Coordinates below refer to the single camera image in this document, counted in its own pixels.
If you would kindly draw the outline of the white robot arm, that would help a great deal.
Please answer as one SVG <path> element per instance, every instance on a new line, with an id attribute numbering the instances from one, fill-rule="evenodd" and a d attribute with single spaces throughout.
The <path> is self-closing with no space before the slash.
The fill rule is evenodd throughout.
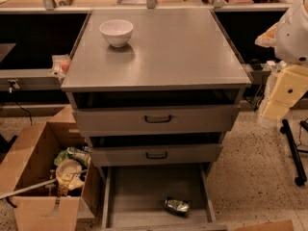
<path id="1" fill-rule="evenodd" d="M 255 44 L 286 64 L 271 71 L 260 106 L 261 118 L 280 120 L 308 91 L 308 0 L 295 0 Z"/>

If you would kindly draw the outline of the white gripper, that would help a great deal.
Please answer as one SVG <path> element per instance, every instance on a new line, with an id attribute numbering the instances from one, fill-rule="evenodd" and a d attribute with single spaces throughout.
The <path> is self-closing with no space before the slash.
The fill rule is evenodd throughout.
<path id="1" fill-rule="evenodd" d="M 280 120 L 308 91 L 308 67 L 288 65 L 279 74 L 270 95 L 263 104 L 262 118 Z"/>

